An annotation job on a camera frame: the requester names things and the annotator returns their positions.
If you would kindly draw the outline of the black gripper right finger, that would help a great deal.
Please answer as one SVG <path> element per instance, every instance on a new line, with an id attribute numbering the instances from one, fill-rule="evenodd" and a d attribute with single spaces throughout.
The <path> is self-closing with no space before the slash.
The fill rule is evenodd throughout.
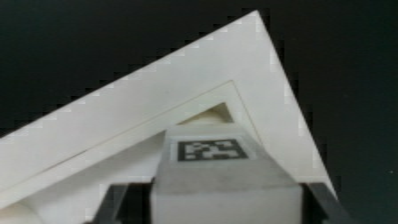
<path id="1" fill-rule="evenodd" d="M 359 224 L 324 183 L 303 183 L 301 224 Z"/>

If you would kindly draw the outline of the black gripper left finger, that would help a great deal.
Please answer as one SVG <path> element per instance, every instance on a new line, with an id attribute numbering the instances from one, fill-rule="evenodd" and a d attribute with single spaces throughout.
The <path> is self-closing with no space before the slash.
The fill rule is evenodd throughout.
<path id="1" fill-rule="evenodd" d="M 152 183 L 112 184 L 88 224 L 152 224 Z"/>

